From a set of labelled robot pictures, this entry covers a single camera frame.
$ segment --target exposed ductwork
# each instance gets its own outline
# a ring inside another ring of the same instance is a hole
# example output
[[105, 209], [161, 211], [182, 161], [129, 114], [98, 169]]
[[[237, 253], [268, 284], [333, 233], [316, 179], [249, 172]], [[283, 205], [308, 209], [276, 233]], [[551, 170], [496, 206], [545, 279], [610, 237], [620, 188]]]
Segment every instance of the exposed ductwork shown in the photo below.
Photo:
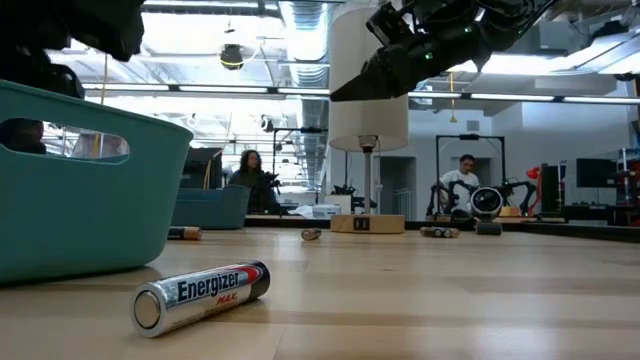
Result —
[[[282, 18], [289, 33], [289, 59], [301, 62], [324, 60], [329, 48], [329, 26], [332, 6], [319, 2], [286, 1], [280, 2]], [[291, 78], [297, 87], [326, 88], [328, 86], [329, 68], [323, 65], [291, 65]], [[326, 128], [328, 126], [328, 103], [319, 100], [302, 100], [303, 126]], [[315, 189], [319, 179], [326, 134], [318, 137], [304, 136], [303, 146], [307, 163], [309, 188]]]

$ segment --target wooden lamp base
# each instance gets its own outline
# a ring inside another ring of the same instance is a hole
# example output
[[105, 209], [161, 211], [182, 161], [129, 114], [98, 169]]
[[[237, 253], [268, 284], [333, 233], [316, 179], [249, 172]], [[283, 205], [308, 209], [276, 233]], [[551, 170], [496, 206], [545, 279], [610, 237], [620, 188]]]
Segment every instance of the wooden lamp base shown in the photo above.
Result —
[[331, 231], [350, 234], [404, 234], [404, 215], [333, 215]]

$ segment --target woman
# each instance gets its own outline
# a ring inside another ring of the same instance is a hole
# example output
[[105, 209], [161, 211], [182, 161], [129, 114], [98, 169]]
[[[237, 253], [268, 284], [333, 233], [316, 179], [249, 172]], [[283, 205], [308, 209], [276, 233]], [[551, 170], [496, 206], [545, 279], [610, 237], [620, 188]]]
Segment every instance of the woman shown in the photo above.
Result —
[[240, 170], [231, 175], [229, 185], [242, 185], [252, 188], [262, 174], [264, 172], [262, 171], [260, 154], [255, 150], [245, 150], [240, 157]]
[[259, 183], [262, 175], [264, 175], [264, 171], [262, 171], [260, 154], [255, 150], [243, 151], [240, 157], [240, 170], [231, 175], [229, 185], [242, 185], [251, 188], [249, 213], [271, 212], [278, 204], [273, 189]]

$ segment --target lampshade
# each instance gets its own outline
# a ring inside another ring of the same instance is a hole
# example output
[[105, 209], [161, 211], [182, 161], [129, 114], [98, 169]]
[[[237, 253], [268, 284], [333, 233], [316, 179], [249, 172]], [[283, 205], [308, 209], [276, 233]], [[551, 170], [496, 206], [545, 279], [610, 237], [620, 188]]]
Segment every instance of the lampshade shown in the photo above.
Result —
[[[337, 90], [360, 73], [365, 61], [381, 46], [365, 23], [375, 8], [349, 10], [334, 19], [330, 30], [331, 72], [329, 88]], [[377, 135], [388, 151], [407, 146], [409, 139], [407, 96], [391, 100], [331, 102], [329, 145], [347, 151], [362, 151], [360, 135]]]

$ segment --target battery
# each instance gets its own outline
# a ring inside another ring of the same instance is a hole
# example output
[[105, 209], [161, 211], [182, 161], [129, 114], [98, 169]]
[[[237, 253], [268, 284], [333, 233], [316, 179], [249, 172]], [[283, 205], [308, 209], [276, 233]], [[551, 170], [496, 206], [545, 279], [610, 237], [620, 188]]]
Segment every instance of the battery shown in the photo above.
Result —
[[304, 229], [300, 233], [300, 236], [307, 241], [319, 239], [320, 235], [322, 235], [322, 230], [318, 228]]
[[420, 228], [420, 234], [427, 237], [457, 238], [460, 236], [460, 230], [443, 227], [423, 227]]
[[193, 226], [172, 226], [169, 228], [169, 240], [200, 240], [202, 238], [202, 230]]
[[136, 331], [154, 338], [264, 295], [271, 275], [249, 261], [144, 283], [133, 293], [129, 314]]

